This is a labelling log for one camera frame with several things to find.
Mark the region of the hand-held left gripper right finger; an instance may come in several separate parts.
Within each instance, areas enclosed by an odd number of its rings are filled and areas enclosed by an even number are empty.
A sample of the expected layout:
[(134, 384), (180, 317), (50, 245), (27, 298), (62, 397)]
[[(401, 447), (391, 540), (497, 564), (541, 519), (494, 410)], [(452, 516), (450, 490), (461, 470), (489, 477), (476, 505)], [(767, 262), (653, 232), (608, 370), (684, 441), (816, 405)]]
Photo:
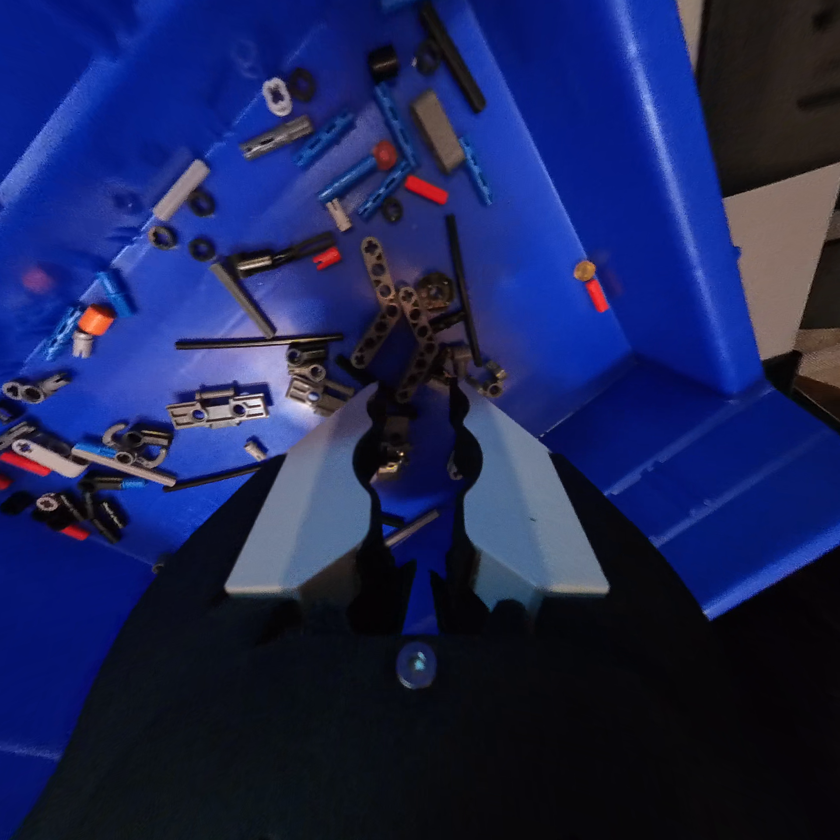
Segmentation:
[(468, 385), (449, 387), (448, 419), (462, 487), (445, 573), (430, 574), (438, 631), (478, 635), (498, 607), (528, 623), (547, 600), (606, 596), (546, 445)]

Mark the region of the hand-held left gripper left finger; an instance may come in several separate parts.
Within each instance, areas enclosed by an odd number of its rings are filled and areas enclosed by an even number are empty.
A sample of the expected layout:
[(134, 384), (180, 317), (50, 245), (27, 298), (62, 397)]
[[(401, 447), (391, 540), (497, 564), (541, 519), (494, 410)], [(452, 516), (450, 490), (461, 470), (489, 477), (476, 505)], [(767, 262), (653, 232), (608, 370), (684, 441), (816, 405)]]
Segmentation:
[(227, 595), (326, 603), (358, 634), (400, 633), (416, 565), (398, 566), (385, 545), (371, 483), (386, 406), (381, 387), (367, 385), (287, 451)]

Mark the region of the blue plastic bin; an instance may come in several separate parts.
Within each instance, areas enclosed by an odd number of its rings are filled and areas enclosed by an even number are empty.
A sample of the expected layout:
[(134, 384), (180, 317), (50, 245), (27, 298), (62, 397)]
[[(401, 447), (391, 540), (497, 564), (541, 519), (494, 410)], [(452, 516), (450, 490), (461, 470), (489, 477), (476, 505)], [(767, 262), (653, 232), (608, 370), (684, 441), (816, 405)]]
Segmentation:
[[(263, 391), (256, 433), (273, 452), (315, 418), (284, 399), (279, 348), (174, 349), (181, 339), (257, 333), (186, 244), (217, 257), (284, 248), (333, 229), (322, 186), (389, 135), (366, 57), (393, 45), (390, 83), (418, 174), (448, 190), (435, 207), (400, 190), (390, 226), (347, 207), (343, 261), (256, 276), (279, 333), (341, 332), (350, 355), (377, 309), (359, 244), (381, 237), (399, 282), (450, 271), (457, 218), (485, 356), (508, 385), (499, 405), (572, 460), (631, 519), (716, 617), (838, 541), (838, 441), (763, 382), (716, 167), (673, 2), (435, 2), (486, 97), (475, 114), (446, 69), (410, 59), (414, 8), (379, 2), (2, 2), (2, 377), (68, 370), (35, 408), (69, 444), (122, 418), (166, 423), (165, 405), (235, 385)], [(282, 78), (279, 119), (262, 95)], [(465, 163), (443, 174), (411, 102), (434, 89), (475, 145), (486, 206)], [(246, 161), (238, 145), (303, 115), (317, 132), (355, 125), (309, 168), (311, 137)], [(194, 160), (203, 184), (168, 221), (153, 206)], [(595, 263), (610, 309), (575, 265)], [(44, 342), (73, 305), (109, 306), (116, 270), (136, 307), (89, 359)]]

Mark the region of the black steering link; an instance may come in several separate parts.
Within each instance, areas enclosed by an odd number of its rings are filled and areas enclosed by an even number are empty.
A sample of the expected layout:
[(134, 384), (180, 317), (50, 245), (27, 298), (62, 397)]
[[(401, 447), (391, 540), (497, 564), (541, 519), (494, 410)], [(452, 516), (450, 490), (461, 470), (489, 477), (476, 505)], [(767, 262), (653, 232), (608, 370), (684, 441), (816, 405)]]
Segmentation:
[(336, 244), (335, 234), (324, 232), (279, 250), (266, 248), (234, 254), (227, 257), (227, 263), (237, 277), (244, 279), (316, 256)]

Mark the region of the dark grey axle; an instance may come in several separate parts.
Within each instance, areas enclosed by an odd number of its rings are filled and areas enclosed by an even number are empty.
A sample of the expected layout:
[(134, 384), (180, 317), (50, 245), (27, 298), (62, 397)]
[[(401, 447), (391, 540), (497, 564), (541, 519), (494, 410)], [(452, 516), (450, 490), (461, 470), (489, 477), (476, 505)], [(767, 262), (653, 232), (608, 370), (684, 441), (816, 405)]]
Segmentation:
[(438, 519), (439, 513), (440, 510), (438, 509), (426, 511), (423, 515), (411, 520), (394, 532), (386, 535), (384, 537), (385, 546), (390, 549), (400, 543), (403, 543), (407, 539), (410, 539), (414, 534)]
[(243, 282), (235, 276), (233, 271), (223, 261), (214, 261), (209, 269), (228, 293), (235, 299), (242, 311), (255, 324), (266, 339), (272, 339), (277, 331), (273, 323), (268, 320), (257, 302), (250, 296)]

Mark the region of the dark grey holed plate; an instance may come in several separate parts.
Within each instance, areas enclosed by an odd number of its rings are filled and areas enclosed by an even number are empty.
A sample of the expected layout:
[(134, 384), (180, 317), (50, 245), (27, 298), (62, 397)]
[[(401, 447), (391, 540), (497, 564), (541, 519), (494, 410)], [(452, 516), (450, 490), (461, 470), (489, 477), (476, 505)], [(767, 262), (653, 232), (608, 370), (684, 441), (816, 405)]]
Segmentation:
[(176, 431), (218, 430), (270, 417), (264, 393), (245, 394), (234, 387), (195, 392), (191, 401), (171, 403), (165, 411)]
[(335, 414), (353, 395), (353, 388), (330, 380), (313, 381), (302, 375), (293, 375), (286, 391), (286, 399), (319, 417)]

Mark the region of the light grey axle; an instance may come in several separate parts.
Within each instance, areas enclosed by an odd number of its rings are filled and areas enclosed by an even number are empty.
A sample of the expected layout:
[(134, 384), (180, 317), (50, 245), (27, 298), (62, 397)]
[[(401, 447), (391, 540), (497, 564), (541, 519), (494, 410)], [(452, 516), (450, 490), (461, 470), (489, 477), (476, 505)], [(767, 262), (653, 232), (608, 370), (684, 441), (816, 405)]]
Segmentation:
[(173, 487), (176, 483), (176, 478), (173, 476), (157, 469), (142, 467), (133, 461), (129, 462), (122, 454), (112, 454), (111, 450), (106, 451), (106, 448), (102, 446), (77, 444), (71, 449), (70, 454), (73, 458), (91, 465), (110, 468), (126, 476), (151, 481), (163, 487)]

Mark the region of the long thin black axle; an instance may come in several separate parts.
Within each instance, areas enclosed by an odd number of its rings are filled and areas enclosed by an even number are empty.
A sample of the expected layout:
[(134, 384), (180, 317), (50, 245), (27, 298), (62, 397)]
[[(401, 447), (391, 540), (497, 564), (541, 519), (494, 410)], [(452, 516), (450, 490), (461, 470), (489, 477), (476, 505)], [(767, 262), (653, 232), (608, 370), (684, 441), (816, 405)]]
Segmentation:
[(291, 345), (323, 345), (341, 342), (344, 335), (341, 332), (285, 335), (271, 338), (233, 338), (233, 339), (179, 339), (174, 342), (174, 349), (188, 350), (239, 350), (269, 347), (287, 347)]
[(469, 299), (469, 290), (466, 281), (464, 260), (462, 256), (458, 226), (455, 215), (452, 213), (448, 213), (444, 217), (444, 221), (448, 240), (448, 249), (452, 261), (455, 284), (458, 291), (458, 299), (460, 301), (461, 311), (463, 314), (465, 336), (467, 338), (467, 343), (469, 346), (469, 351), (471, 354), (473, 364), (475, 367), (481, 368), (484, 365), (484, 361), (482, 358), (482, 353), (480, 351), (478, 333), (476, 330), (474, 315)]

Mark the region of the grey bent liftarm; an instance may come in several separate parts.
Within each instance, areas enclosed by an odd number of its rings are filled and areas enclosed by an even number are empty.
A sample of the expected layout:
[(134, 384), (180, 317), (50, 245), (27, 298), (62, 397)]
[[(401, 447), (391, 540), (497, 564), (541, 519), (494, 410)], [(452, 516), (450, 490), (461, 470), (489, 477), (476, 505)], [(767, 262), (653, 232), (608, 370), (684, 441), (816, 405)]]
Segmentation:
[(382, 243), (368, 236), (363, 239), (360, 250), (379, 311), (351, 354), (350, 362), (359, 371), (373, 361), (403, 315)]
[(396, 295), (416, 345), (394, 389), (395, 402), (407, 404), (431, 374), (434, 363), (438, 359), (439, 348), (427, 310), (416, 290), (411, 286), (403, 285), (397, 289)]

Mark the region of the light grey thin liftarm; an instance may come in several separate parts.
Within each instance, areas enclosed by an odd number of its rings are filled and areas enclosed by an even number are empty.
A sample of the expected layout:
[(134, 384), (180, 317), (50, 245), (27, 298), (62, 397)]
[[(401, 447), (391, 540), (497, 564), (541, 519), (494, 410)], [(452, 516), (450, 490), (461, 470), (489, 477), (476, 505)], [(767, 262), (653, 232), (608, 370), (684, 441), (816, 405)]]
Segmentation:
[(37, 443), (31, 438), (19, 438), (11, 444), (12, 451), (27, 458), (39, 466), (69, 479), (82, 476), (89, 468), (85, 460), (78, 460), (71, 455), (63, 455), (60, 451)]

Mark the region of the short blue pin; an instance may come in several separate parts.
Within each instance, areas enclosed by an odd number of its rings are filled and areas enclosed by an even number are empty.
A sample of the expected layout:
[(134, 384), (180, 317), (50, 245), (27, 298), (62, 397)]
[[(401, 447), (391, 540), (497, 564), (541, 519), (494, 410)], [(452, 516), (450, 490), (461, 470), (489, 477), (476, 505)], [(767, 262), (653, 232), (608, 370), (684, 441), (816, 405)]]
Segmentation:
[(129, 290), (116, 270), (100, 270), (96, 274), (96, 280), (107, 297), (110, 308), (118, 317), (129, 318), (136, 313)]

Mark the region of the grey pin connector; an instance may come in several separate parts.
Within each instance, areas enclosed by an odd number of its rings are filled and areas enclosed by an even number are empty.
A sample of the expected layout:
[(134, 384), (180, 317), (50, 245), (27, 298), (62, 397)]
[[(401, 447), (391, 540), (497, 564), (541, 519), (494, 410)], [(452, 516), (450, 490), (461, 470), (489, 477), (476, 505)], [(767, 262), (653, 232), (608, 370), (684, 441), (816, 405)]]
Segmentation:
[(11, 380), (2, 384), (2, 395), (16, 403), (37, 405), (54, 396), (72, 382), (66, 372), (59, 372), (39, 381)]

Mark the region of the long blue pin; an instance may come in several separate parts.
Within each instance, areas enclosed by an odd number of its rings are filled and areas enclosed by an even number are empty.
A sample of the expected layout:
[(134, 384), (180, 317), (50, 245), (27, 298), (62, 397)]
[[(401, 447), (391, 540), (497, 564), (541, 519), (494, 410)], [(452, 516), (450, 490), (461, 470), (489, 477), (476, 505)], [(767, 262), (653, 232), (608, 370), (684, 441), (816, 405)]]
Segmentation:
[(331, 118), (293, 156), (295, 166), (302, 170), (309, 168), (341, 141), (354, 125), (355, 114), (351, 111), (344, 110)]
[(411, 170), (416, 169), (418, 161), (415, 146), (407, 126), (396, 107), (391, 86), (387, 81), (379, 82), (374, 86), (374, 99), (403, 158)]
[(476, 189), (480, 201), (486, 206), (491, 206), (494, 200), (493, 192), (488, 176), (477, 155), (475, 145), (466, 136), (458, 137), (458, 143), (465, 156), (465, 166), (469, 178)]
[(410, 161), (402, 160), (386, 175), (380, 186), (358, 207), (357, 214), (364, 221), (378, 212), (385, 201), (393, 196), (405, 179), (413, 172)]
[(82, 307), (77, 304), (63, 313), (42, 347), (41, 353), (45, 361), (51, 362), (65, 352), (67, 345), (72, 341), (82, 313)]
[(379, 163), (373, 154), (368, 154), (356, 162), (347, 171), (335, 177), (331, 183), (321, 189), (318, 194), (318, 202), (327, 204), (333, 200), (340, 199), (352, 190), (357, 184), (364, 181), (379, 170)]

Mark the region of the dark grey axle connector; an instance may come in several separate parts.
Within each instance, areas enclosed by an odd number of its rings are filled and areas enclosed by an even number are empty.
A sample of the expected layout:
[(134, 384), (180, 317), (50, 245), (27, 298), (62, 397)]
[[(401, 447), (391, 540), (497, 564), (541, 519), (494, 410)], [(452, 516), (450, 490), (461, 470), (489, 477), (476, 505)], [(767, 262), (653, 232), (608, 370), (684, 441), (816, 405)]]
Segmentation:
[(313, 132), (312, 120), (308, 115), (302, 115), (245, 140), (238, 147), (246, 161), (254, 161), (266, 154), (307, 138)]

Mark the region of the thick black axle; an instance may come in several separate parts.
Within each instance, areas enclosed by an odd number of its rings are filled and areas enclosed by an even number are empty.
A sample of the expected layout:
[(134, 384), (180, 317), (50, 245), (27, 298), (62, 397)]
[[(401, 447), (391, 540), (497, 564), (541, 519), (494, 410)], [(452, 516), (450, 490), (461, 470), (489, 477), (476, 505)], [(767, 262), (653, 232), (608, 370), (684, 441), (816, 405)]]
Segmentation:
[(431, 1), (421, 2), (418, 15), (427, 37), (436, 45), (441, 59), (446, 64), (472, 112), (475, 114), (482, 113), (487, 107), (486, 97), (434, 4)]

